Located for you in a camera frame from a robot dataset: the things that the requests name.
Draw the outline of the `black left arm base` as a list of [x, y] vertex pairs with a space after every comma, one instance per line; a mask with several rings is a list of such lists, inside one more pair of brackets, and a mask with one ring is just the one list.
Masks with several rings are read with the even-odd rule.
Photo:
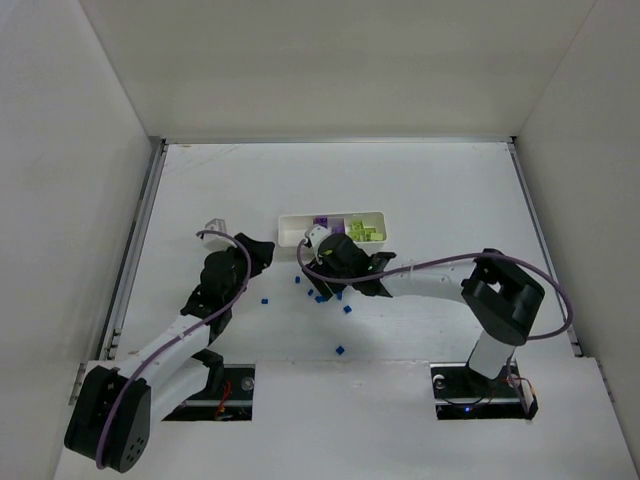
[[256, 380], [255, 364], [226, 364], [223, 357], [210, 350], [192, 358], [208, 369], [204, 387], [182, 400], [167, 416], [167, 422], [244, 422], [253, 415]]

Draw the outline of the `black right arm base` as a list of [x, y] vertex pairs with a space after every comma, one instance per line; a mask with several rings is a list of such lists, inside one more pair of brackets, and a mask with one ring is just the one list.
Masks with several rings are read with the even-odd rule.
[[430, 374], [438, 420], [531, 421], [538, 413], [535, 389], [514, 361], [494, 380], [463, 363], [431, 364]]

